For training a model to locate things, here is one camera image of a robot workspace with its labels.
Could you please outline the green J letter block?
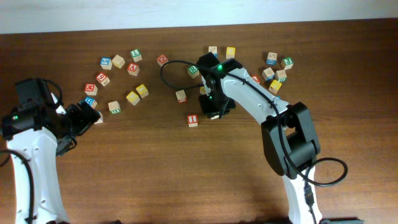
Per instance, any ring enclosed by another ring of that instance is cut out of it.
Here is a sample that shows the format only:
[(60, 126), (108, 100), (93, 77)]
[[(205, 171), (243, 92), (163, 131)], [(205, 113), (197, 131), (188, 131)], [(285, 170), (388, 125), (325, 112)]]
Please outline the green J letter block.
[(283, 70), (288, 70), (292, 68), (294, 65), (294, 61), (291, 57), (285, 57), (280, 61), (280, 66)]

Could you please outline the blue side wooden block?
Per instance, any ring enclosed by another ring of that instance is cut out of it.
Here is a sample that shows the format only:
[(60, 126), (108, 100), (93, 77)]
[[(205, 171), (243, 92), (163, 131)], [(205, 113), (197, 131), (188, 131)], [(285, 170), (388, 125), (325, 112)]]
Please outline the blue side wooden block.
[(264, 77), (265, 81), (270, 81), (275, 77), (275, 73), (272, 68), (266, 68), (262, 71), (262, 76)]

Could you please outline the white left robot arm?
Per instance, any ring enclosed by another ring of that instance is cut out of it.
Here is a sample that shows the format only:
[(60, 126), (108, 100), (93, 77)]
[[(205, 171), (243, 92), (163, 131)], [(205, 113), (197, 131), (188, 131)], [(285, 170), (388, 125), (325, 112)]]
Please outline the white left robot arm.
[(56, 158), (74, 149), (76, 138), (101, 115), (87, 102), (63, 107), (52, 81), (29, 78), (15, 84), (19, 104), (1, 121), (3, 151), (14, 168), (16, 223), (69, 223), (58, 182)]

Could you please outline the red C letter block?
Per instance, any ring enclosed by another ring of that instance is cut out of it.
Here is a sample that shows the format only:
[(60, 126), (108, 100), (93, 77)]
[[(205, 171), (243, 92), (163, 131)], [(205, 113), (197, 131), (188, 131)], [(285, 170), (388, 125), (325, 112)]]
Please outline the red C letter block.
[(165, 63), (169, 61), (169, 59), (166, 55), (162, 54), (156, 58), (156, 61), (159, 64), (159, 66), (162, 67)]

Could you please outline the red side wooden block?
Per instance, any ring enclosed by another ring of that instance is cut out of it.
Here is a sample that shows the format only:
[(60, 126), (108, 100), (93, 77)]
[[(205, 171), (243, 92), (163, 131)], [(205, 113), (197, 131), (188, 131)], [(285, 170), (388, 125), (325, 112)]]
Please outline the red side wooden block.
[(178, 101), (179, 103), (184, 103), (184, 102), (187, 101), (187, 96), (186, 96), (184, 90), (176, 91), (176, 92), (175, 92), (175, 95), (176, 95), (177, 101)]

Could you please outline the blue H block lower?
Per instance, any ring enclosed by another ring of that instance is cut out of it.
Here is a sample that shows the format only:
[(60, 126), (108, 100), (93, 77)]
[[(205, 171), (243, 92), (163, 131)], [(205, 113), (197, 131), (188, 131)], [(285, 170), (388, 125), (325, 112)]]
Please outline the blue H block lower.
[(98, 114), (99, 114), (99, 118), (98, 118), (98, 120), (95, 122), (95, 124), (103, 123), (103, 115), (102, 115), (102, 113), (101, 113), (100, 111), (98, 111)]

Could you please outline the blue H block upper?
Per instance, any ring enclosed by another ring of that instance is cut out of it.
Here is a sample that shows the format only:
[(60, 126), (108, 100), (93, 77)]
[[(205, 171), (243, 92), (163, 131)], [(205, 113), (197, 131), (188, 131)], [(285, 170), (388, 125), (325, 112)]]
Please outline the blue H block upper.
[(94, 98), (87, 96), (85, 102), (88, 103), (93, 109), (96, 108), (97, 102)]

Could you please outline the yellow top back block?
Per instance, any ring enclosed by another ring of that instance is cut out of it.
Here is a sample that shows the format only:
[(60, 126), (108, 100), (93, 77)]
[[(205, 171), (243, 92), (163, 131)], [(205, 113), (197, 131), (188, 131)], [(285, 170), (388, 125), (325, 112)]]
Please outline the yellow top back block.
[(234, 58), (235, 53), (236, 53), (235, 47), (227, 47), (226, 48), (226, 59)]

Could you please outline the yellow block near R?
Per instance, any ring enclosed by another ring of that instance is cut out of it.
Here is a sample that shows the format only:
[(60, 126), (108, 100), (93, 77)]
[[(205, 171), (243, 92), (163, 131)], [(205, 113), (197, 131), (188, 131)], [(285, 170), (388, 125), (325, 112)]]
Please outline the yellow block near R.
[(200, 87), (200, 94), (205, 95), (206, 94), (206, 88), (204, 86)]

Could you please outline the green L letter block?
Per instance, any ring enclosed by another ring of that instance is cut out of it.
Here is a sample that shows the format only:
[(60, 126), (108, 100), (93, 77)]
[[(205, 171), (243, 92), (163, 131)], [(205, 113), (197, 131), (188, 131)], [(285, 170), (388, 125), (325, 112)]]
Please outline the green L letter block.
[(139, 49), (134, 49), (130, 51), (130, 54), (134, 62), (139, 62), (142, 60), (142, 54)]

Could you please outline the red M letter block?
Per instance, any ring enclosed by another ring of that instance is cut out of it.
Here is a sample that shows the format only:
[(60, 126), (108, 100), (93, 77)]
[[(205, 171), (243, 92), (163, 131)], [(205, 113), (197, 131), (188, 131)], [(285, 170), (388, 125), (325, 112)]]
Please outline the red M letter block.
[(88, 96), (96, 96), (97, 92), (98, 92), (98, 87), (94, 84), (94, 83), (87, 83), (85, 85), (85, 89), (84, 92), (88, 95)]

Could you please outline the plain wooden block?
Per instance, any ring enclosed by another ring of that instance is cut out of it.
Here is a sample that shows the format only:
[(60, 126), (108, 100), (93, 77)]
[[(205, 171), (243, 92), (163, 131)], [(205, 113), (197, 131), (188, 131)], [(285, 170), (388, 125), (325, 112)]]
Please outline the plain wooden block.
[(115, 55), (112, 58), (112, 63), (117, 68), (122, 68), (124, 66), (124, 64), (125, 64), (125, 60), (120, 55)]

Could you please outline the blue G letter block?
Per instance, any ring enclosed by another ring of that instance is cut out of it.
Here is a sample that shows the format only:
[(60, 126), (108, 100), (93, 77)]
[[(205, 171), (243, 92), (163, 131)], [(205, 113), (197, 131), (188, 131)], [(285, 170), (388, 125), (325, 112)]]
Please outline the blue G letter block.
[(110, 70), (113, 66), (113, 63), (109, 57), (102, 57), (100, 60), (100, 66), (104, 70)]

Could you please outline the red A block left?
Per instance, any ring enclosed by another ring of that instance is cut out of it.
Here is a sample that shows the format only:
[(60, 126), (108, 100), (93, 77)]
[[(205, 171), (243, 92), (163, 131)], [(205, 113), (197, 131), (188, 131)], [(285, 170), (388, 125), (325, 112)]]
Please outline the red A block left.
[(139, 71), (140, 71), (140, 68), (139, 68), (138, 64), (136, 64), (136, 63), (130, 63), (127, 66), (127, 72), (130, 75), (138, 76)]

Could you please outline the red A letter block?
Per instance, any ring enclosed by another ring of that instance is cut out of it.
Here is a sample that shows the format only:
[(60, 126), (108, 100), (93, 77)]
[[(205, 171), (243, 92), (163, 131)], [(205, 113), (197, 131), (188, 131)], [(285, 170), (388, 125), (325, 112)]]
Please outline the red A letter block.
[(260, 79), (257, 75), (252, 76), (252, 79), (256, 82), (256, 83), (260, 83)]

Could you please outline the yellow block left lower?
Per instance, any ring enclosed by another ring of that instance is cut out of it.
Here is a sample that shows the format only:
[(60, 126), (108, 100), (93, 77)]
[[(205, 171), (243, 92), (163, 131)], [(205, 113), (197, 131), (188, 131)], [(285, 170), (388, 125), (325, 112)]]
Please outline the yellow block left lower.
[(136, 93), (134, 93), (133, 91), (131, 91), (127, 96), (126, 99), (128, 100), (128, 102), (130, 102), (130, 104), (136, 106), (138, 104), (138, 102), (140, 101), (140, 97), (139, 95), (137, 95)]

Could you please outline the green R side block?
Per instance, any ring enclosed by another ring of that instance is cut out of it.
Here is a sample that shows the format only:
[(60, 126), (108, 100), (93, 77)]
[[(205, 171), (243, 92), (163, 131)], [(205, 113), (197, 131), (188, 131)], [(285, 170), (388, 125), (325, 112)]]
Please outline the green R side block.
[(285, 82), (286, 81), (286, 79), (287, 79), (287, 74), (286, 74), (286, 71), (285, 70), (277, 70), (276, 72), (275, 72), (275, 79), (278, 81), (278, 82)]

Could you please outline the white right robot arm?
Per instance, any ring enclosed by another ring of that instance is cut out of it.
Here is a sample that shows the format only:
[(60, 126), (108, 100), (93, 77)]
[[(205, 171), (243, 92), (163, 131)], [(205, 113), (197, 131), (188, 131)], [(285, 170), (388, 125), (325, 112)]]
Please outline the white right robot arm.
[(319, 223), (313, 177), (320, 144), (308, 108), (273, 96), (233, 58), (220, 62), (209, 52), (197, 65), (206, 90), (200, 97), (204, 114), (217, 119), (241, 105), (260, 124), (266, 160), (284, 181), (289, 221)]

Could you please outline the green E side block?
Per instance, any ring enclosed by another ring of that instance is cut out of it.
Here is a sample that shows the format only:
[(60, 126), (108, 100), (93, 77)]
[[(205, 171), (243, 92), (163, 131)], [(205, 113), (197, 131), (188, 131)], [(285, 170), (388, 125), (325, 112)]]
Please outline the green E side block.
[(121, 107), (118, 101), (112, 101), (108, 103), (108, 108), (111, 114), (117, 114), (121, 112)]

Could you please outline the red 6 number block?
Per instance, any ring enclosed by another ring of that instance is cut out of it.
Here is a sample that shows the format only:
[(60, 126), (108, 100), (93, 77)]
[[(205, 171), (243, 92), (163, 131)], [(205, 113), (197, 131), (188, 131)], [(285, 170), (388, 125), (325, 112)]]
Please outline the red 6 number block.
[(110, 82), (109, 77), (108, 77), (105, 73), (103, 73), (103, 72), (97, 74), (96, 80), (97, 80), (102, 86), (106, 86), (106, 85)]

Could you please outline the yellow block left middle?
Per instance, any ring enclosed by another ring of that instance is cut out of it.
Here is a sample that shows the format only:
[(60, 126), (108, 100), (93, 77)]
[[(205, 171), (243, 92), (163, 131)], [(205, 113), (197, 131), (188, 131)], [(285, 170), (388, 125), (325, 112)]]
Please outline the yellow block left middle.
[(146, 96), (149, 95), (149, 91), (144, 84), (137, 86), (136, 91), (138, 92), (141, 98), (145, 98)]

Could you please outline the blue side top block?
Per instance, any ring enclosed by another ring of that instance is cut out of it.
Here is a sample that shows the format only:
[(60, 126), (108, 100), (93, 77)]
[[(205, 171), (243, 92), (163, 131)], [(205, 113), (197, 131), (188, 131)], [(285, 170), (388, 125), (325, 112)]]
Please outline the blue side top block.
[(218, 57), (217, 46), (209, 46), (208, 51), (211, 52), (216, 58)]

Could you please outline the blue h block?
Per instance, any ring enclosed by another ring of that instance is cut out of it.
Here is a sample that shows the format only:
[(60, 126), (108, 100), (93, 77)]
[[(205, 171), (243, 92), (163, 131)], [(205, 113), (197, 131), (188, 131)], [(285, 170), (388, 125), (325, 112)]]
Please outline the blue h block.
[(96, 108), (97, 102), (94, 98), (87, 96), (85, 102), (88, 103), (93, 109)]
[(103, 115), (102, 115), (102, 113), (101, 113), (100, 111), (98, 111), (98, 114), (99, 114), (99, 118), (98, 118), (98, 120), (95, 122), (95, 124), (103, 123)]

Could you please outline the blue X wooden block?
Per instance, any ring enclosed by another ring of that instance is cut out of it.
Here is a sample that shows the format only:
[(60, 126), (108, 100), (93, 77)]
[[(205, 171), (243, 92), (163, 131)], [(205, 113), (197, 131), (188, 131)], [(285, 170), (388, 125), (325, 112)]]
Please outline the blue X wooden block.
[(269, 52), (266, 57), (267, 65), (275, 65), (277, 63), (277, 53)]

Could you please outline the red I letter block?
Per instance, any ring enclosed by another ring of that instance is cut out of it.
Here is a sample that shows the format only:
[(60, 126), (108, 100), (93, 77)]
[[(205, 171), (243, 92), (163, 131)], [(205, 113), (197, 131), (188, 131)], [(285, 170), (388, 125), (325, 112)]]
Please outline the red I letter block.
[(190, 128), (198, 126), (198, 116), (196, 114), (188, 115), (187, 120)]

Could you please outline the green R letter block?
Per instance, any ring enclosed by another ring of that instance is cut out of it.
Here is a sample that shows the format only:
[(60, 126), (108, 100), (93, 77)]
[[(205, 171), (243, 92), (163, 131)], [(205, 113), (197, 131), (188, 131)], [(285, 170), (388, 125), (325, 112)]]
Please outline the green R letter block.
[(196, 66), (192, 65), (188, 68), (188, 74), (191, 78), (195, 78), (200, 74), (200, 72)]

